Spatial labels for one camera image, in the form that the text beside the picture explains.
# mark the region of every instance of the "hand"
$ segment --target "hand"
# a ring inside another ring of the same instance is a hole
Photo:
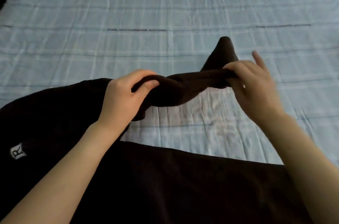
[[[235,97],[246,115],[258,126],[267,123],[275,116],[286,115],[274,80],[259,54],[254,51],[252,56],[256,62],[236,61],[223,68],[233,70],[239,79],[227,81],[232,86]]]
[[[135,93],[131,92],[131,88],[135,83],[149,75],[156,75],[156,73],[139,69],[110,81],[106,88],[97,124],[120,135],[137,114],[141,103],[150,90],[159,85],[158,81],[150,80],[140,86]]]

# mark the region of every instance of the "white label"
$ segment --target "white label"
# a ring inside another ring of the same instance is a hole
[[[26,156],[27,154],[22,150],[22,145],[19,143],[18,145],[12,147],[10,149],[10,153],[12,158],[14,159],[20,159],[23,156]]]

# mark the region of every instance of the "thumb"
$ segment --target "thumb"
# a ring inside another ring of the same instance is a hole
[[[141,102],[146,98],[147,94],[155,87],[159,85],[157,80],[150,80],[142,84],[138,90],[134,93],[133,97],[136,97],[137,100]]]
[[[237,100],[242,100],[245,97],[245,89],[239,79],[236,78],[227,78],[228,83],[230,83],[235,97]]]

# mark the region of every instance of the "bedsheet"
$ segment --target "bedsheet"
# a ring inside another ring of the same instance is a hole
[[[286,111],[339,166],[339,0],[7,0],[0,12],[0,106],[49,87],[145,68],[198,71],[221,36],[258,50]],[[231,89],[152,107],[125,141],[282,163]]]

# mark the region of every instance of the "forearm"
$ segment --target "forearm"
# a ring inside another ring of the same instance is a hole
[[[5,223],[69,223],[101,158],[108,135],[91,126],[73,149],[3,219]]]
[[[288,115],[260,126],[289,171],[315,223],[339,223],[339,170]]]

